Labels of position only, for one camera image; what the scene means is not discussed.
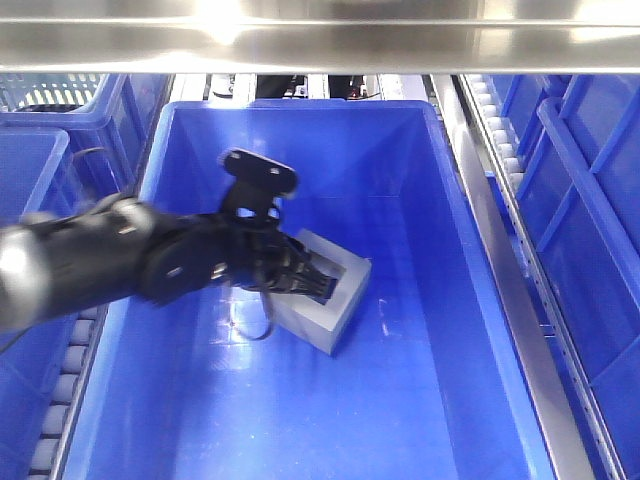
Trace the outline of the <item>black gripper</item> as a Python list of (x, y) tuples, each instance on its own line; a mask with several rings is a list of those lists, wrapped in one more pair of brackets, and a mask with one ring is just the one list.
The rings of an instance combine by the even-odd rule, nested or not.
[(221, 214), (201, 214), (210, 271), (199, 287), (229, 282), (248, 290), (303, 295), (328, 301), (338, 279), (320, 268), (322, 257), (305, 251), (298, 240), (277, 228), (256, 231), (240, 227)]

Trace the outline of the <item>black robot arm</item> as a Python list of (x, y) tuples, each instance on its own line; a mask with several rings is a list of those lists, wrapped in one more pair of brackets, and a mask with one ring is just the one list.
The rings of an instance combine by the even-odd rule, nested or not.
[(80, 215), (38, 212), (1, 231), (4, 332), (129, 296), (165, 305), (225, 282), (322, 300), (337, 284), (267, 212), (178, 215), (112, 195)]

